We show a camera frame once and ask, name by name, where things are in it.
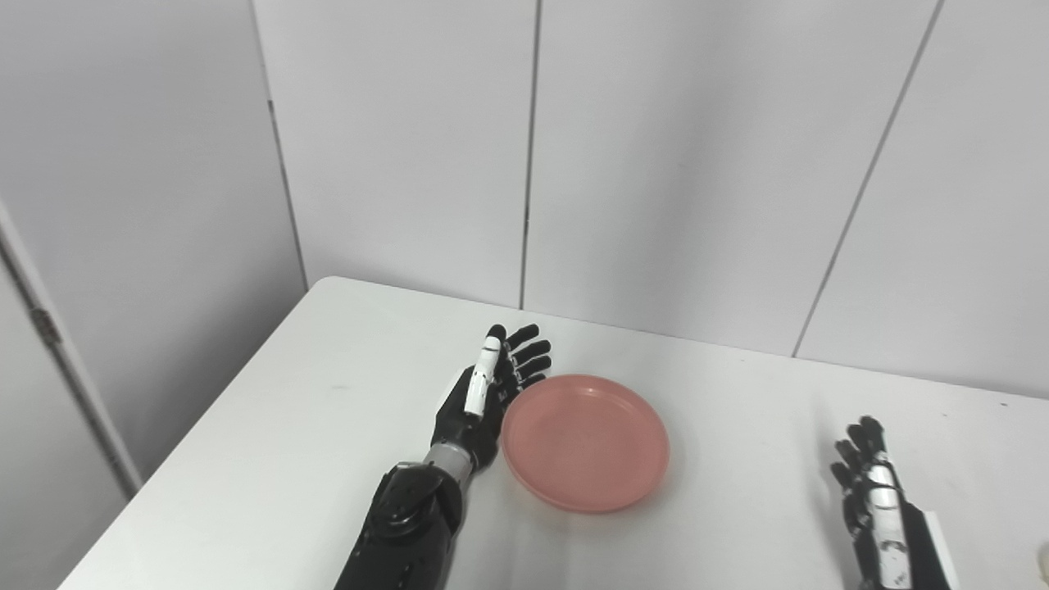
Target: prosthetic hand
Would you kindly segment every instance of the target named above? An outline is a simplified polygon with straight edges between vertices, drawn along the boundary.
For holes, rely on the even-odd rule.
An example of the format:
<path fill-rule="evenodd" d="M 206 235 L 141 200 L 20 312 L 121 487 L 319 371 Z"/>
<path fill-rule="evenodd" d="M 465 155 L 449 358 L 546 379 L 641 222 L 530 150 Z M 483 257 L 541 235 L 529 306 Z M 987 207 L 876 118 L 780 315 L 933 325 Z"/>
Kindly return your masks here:
<path fill-rule="evenodd" d="M 881 424 L 864 416 L 848 433 L 851 442 L 834 445 L 844 463 L 834 463 L 831 471 L 844 493 L 845 526 L 863 575 L 860 589 L 957 590 L 939 522 L 903 497 Z"/>
<path fill-rule="evenodd" d="M 433 590 L 463 522 L 463 487 L 492 464 L 507 406 L 550 368 L 550 342 L 527 325 L 493 325 L 477 363 L 463 371 L 437 412 L 422 463 L 400 463 L 379 483 L 335 590 Z"/>

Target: panel seam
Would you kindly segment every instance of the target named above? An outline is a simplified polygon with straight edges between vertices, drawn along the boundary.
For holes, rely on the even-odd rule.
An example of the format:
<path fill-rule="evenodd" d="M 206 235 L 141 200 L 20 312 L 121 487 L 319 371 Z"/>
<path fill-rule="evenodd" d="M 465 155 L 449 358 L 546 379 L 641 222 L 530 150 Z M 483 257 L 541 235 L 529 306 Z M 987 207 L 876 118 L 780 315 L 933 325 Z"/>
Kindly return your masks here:
<path fill-rule="evenodd" d="M 517 309 L 524 309 L 524 280 L 528 274 L 528 234 L 532 213 L 532 165 L 535 151 L 535 110 L 539 86 L 539 36 L 542 28 L 542 0 L 535 2 L 535 33 L 532 40 L 532 97 L 528 118 L 528 159 L 524 164 L 524 219 L 521 231 L 521 274 Z"/>
<path fill-rule="evenodd" d="M 849 234 L 849 230 L 852 229 L 853 220 L 856 218 L 856 211 L 859 210 L 859 204 L 863 199 L 863 195 L 866 193 L 866 187 L 871 183 L 871 177 L 874 175 L 874 170 L 878 166 L 878 161 L 881 159 L 881 152 L 885 147 L 885 142 L 889 140 L 889 133 L 896 123 L 896 117 L 900 112 L 900 107 L 903 104 L 903 100 L 906 98 L 907 90 L 911 89 L 911 82 L 914 80 L 915 72 L 918 71 L 918 64 L 921 62 L 922 56 L 925 54 L 925 47 L 928 45 L 928 40 L 933 36 L 933 29 L 936 27 L 936 22 L 940 18 L 940 10 L 943 8 L 943 3 L 945 0 L 937 0 L 936 7 L 933 8 L 933 15 L 929 17 L 928 24 L 925 25 L 925 31 L 922 35 L 921 42 L 918 43 L 918 50 L 915 52 L 914 59 L 911 61 L 911 67 L 907 69 L 907 75 L 903 79 L 903 85 L 900 87 L 900 91 L 896 97 L 896 103 L 893 104 L 893 110 L 889 114 L 889 120 L 885 122 L 885 127 L 881 131 L 881 138 L 878 140 L 878 145 L 874 149 L 874 154 L 871 157 L 871 163 L 868 165 L 866 172 L 863 174 L 863 181 L 860 182 L 859 190 L 856 192 L 856 197 L 853 199 L 852 208 L 849 210 L 849 215 L 845 217 L 844 226 L 841 228 L 841 233 L 838 235 L 838 240 L 834 245 L 834 251 L 831 253 L 831 259 L 827 265 L 827 270 L 823 272 L 823 276 L 819 281 L 819 287 L 816 289 L 816 296 L 812 300 L 812 305 L 809 307 L 809 313 L 805 318 L 805 323 L 801 324 L 801 332 L 797 335 L 797 341 L 794 343 L 794 350 L 791 352 L 791 358 L 797 358 L 798 351 L 801 350 L 801 342 L 805 340 L 806 335 L 809 332 L 809 324 L 812 323 L 812 318 L 816 313 L 816 308 L 819 305 L 819 301 L 823 296 L 823 291 L 827 289 L 827 283 L 830 281 L 831 274 L 834 272 L 834 266 L 838 261 L 838 255 L 841 253 L 841 247 L 845 241 L 845 236 Z"/>

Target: fingertip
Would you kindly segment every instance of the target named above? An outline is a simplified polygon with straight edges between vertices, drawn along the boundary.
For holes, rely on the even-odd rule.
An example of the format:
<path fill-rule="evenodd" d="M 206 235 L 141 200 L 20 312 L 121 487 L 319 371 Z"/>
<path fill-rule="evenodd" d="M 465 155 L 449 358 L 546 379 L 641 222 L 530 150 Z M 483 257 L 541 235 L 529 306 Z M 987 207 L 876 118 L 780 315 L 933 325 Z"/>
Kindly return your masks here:
<path fill-rule="evenodd" d="M 494 336 L 499 339 L 499 342 L 505 342 L 507 339 L 507 329 L 501 323 L 496 323 L 488 330 L 488 336 Z"/>

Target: black forearm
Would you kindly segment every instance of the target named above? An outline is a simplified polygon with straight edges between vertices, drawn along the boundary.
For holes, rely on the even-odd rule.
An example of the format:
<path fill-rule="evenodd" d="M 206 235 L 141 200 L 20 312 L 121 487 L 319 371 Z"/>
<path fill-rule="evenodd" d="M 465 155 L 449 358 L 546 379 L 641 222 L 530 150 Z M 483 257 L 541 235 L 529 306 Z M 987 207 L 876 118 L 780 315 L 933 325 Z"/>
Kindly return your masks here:
<path fill-rule="evenodd" d="M 463 520 L 446 471 L 402 464 L 383 477 L 335 590 L 434 590 Z"/>

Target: black finger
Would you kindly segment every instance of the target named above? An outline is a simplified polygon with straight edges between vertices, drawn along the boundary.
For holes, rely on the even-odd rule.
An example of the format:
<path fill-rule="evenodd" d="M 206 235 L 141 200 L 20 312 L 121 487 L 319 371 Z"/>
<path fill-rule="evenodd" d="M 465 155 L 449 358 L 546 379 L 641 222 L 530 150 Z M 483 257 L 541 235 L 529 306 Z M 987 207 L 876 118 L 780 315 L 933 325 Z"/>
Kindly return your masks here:
<path fill-rule="evenodd" d="M 856 510 L 856 503 L 858 497 L 850 494 L 841 500 L 841 515 L 845 520 L 845 528 L 849 529 L 849 534 L 855 539 L 859 535 L 860 531 L 863 530 L 863 525 L 861 524 L 859 512 Z"/>
<path fill-rule="evenodd" d="M 853 444 L 859 450 L 860 460 L 864 464 L 871 463 L 874 454 L 871 451 L 871 441 L 866 438 L 866 433 L 863 428 L 859 424 L 850 424 L 845 431 L 849 433 L 849 438 L 852 439 Z"/>
<path fill-rule="evenodd" d="M 878 422 L 870 416 L 864 416 L 859 419 L 859 425 L 863 428 L 866 434 L 868 440 L 871 441 L 871 450 L 875 454 L 885 451 L 885 429 L 881 426 L 881 422 Z"/>
<path fill-rule="evenodd" d="M 855 473 L 862 472 L 863 467 L 862 464 L 860 463 L 859 451 L 856 450 L 856 447 L 853 446 L 851 442 L 845 440 L 840 440 L 834 443 L 834 448 L 837 449 L 838 455 L 841 456 L 841 459 L 844 460 L 845 465 L 849 465 L 849 468 L 852 469 L 853 472 Z"/>
<path fill-rule="evenodd" d="M 528 346 L 521 349 L 521 351 L 514 355 L 514 362 L 520 366 L 526 362 L 534 359 L 535 357 L 544 355 L 550 352 L 550 340 L 539 340 L 538 342 L 532 342 Z"/>
<path fill-rule="evenodd" d="M 547 378 L 547 376 L 543 375 L 542 373 L 540 373 L 538 375 L 533 375 L 532 377 L 529 377 L 528 379 L 521 381 L 521 391 L 524 391 L 524 389 L 529 388 L 530 386 L 535 385 L 536 383 L 538 383 L 539 381 L 542 381 L 545 378 Z"/>
<path fill-rule="evenodd" d="M 841 485 L 841 489 L 852 489 L 853 484 L 856 482 L 856 475 L 850 471 L 844 463 L 832 463 L 831 472 L 834 473 L 834 479 Z"/>
<path fill-rule="evenodd" d="M 532 359 L 517 367 L 517 376 L 521 381 L 524 381 L 537 373 L 547 371 L 551 364 L 550 357 Z"/>
<path fill-rule="evenodd" d="M 510 350 L 512 351 L 517 346 L 520 346 L 524 342 L 528 342 L 532 338 L 535 338 L 538 335 L 539 335 L 539 326 L 534 323 L 530 323 L 524 328 L 518 330 L 517 332 L 511 334 L 507 338 L 507 346 L 509 346 Z"/>
<path fill-rule="evenodd" d="M 495 336 L 499 339 L 499 342 L 504 342 L 507 339 L 507 329 L 502 328 L 501 323 L 496 323 L 488 329 L 488 335 Z"/>

